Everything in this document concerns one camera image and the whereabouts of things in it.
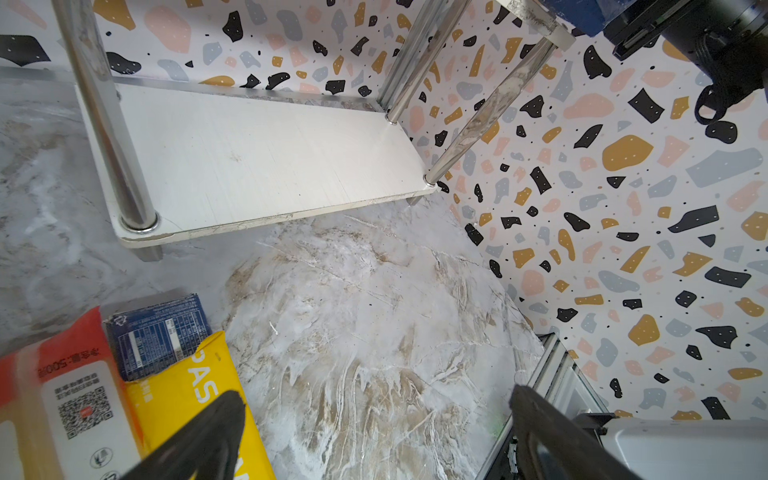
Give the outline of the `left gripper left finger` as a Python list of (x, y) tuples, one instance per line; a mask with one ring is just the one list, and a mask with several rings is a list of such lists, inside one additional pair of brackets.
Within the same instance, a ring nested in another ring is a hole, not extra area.
[(228, 390), (127, 472), (126, 479), (232, 479), (246, 405)]

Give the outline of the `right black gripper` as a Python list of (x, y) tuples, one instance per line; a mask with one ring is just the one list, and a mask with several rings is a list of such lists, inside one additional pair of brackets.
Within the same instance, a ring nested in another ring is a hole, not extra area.
[(636, 1), (603, 30), (613, 54), (625, 60), (662, 36), (711, 80), (694, 114), (721, 120), (756, 90), (767, 89), (765, 0)]

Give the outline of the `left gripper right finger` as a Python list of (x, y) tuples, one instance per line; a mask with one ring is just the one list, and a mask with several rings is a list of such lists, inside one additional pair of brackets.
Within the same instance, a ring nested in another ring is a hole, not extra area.
[(515, 386), (510, 407), (517, 467), (524, 479), (638, 477), (534, 389)]

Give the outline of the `yellow Pastatime spaghetti bag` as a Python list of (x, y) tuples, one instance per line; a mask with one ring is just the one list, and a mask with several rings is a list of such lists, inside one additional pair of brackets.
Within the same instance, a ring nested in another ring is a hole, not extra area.
[(246, 398), (225, 332), (212, 334), (191, 356), (164, 371), (128, 382), (126, 393), (142, 431), (144, 451), (159, 448), (229, 390)]

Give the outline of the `blue spaghetti box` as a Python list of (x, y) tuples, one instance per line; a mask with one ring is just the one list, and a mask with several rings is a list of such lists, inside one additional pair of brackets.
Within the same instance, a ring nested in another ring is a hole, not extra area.
[(126, 382), (158, 374), (191, 356), (212, 334), (195, 293), (114, 314), (104, 329)]

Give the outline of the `blue Barilla pasta box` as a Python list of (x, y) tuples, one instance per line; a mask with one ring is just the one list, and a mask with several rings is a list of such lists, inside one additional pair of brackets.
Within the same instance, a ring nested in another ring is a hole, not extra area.
[(553, 15), (593, 37), (635, 0), (541, 0), (540, 3)]

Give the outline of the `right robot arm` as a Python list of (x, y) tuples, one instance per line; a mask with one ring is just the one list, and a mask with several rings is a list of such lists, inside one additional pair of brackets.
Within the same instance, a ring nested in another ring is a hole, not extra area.
[[(711, 129), (727, 110), (767, 85), (767, 4), (764, 1), (636, 1), (603, 30), (614, 55), (627, 60), (664, 38), (711, 79), (693, 113)], [(705, 402), (711, 417), (607, 422), (607, 450), (639, 475), (670, 479), (764, 479), (767, 426), (729, 420)]]

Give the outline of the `white two-tier metal shelf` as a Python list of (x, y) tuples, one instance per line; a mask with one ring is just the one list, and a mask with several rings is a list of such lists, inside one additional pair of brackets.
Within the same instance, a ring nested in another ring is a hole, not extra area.
[(53, 9), (118, 240), (157, 261), (164, 245), (404, 199), (415, 204), (517, 99), (573, 35), (536, 1), (510, 1), (539, 41), (431, 167), (400, 125), (462, 14), (429, 1), (380, 99), (150, 80), (117, 84), (92, 6)]

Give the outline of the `red clear spaghetti bag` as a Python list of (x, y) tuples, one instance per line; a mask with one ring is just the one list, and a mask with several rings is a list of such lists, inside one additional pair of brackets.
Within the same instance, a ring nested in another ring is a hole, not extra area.
[(142, 439), (98, 308), (2, 357), (2, 478), (119, 479)]

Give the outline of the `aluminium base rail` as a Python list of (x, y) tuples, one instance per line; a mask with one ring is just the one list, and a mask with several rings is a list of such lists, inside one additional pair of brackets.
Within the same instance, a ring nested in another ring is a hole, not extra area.
[(596, 417), (609, 410), (555, 334), (542, 336), (544, 353), (526, 385), (510, 398), (512, 413), (476, 474), (478, 479), (569, 479), (562, 460), (584, 429), (598, 439)]

